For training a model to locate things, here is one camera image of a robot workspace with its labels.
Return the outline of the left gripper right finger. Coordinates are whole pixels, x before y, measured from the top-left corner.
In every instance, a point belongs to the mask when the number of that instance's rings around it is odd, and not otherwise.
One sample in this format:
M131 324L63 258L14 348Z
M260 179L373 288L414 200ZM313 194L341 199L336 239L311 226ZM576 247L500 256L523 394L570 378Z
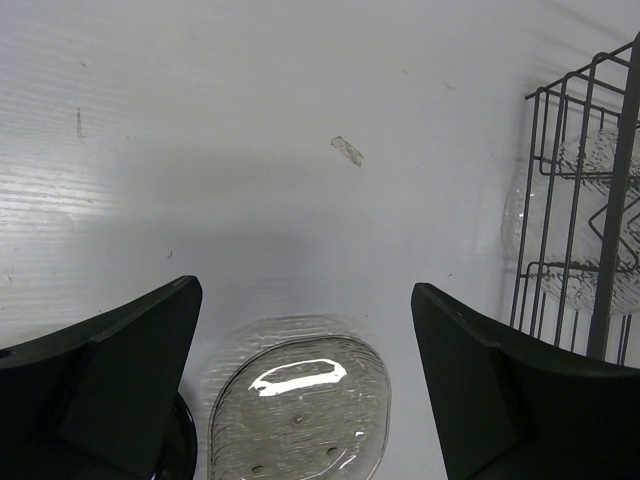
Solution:
M639 373L417 284L411 310L451 479L635 479Z

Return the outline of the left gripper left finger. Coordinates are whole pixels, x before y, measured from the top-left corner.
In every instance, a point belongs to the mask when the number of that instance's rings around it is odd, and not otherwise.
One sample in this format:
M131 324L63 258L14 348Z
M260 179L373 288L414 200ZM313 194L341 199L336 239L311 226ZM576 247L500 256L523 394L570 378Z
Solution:
M5 479L150 479L179 393L202 288L182 276L1 351Z

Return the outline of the black round plate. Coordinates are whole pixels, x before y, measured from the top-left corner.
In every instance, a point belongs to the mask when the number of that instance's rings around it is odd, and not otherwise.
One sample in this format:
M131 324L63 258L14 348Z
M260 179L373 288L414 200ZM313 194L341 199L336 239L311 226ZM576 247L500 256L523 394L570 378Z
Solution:
M151 480L192 480L198 456L198 438L193 415L180 393L169 417Z

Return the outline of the clear ribbed glass plate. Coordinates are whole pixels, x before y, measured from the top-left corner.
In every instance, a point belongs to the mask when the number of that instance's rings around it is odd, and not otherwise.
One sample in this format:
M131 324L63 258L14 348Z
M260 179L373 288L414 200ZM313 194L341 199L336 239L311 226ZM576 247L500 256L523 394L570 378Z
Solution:
M562 142L555 164L516 170L505 203L502 242L540 288L592 312L618 131L591 130Z

